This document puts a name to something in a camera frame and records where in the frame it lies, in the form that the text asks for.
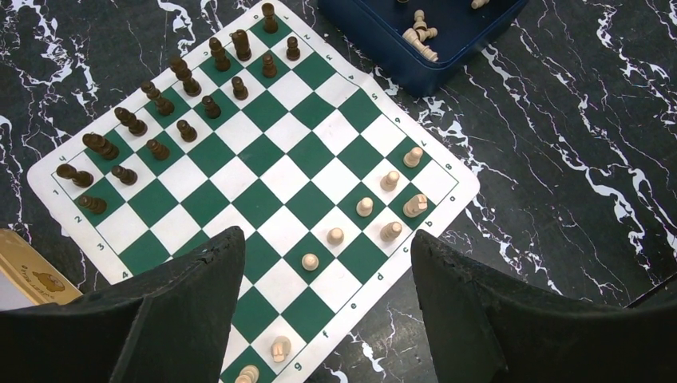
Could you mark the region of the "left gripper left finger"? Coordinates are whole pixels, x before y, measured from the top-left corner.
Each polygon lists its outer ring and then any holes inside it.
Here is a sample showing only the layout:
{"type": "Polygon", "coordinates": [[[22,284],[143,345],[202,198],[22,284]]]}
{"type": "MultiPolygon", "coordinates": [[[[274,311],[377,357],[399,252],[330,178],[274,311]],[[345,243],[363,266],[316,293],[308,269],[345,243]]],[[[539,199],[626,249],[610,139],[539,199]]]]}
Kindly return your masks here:
{"type": "Polygon", "coordinates": [[[245,266],[240,227],[58,305],[1,314],[4,382],[215,382],[245,266]]]}

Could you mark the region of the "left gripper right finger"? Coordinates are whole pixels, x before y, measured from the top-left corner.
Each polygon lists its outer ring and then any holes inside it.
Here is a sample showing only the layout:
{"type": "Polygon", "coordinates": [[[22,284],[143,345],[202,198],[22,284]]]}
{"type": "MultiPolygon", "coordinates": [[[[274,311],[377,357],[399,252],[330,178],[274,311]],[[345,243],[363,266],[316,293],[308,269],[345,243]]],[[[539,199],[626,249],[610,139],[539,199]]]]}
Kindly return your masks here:
{"type": "Polygon", "coordinates": [[[440,382],[673,382],[676,304],[542,290],[415,233],[412,272],[440,382]]]}

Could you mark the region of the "light wooden chess piece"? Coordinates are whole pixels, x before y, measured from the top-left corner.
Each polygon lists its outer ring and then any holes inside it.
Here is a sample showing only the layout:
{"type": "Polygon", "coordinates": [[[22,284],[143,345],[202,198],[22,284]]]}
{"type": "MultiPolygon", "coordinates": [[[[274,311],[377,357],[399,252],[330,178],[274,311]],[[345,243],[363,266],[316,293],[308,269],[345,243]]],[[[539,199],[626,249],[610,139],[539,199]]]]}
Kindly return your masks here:
{"type": "Polygon", "coordinates": [[[287,336],[278,336],[271,344],[270,354],[274,363],[281,363],[291,352],[291,341],[287,336]]]}

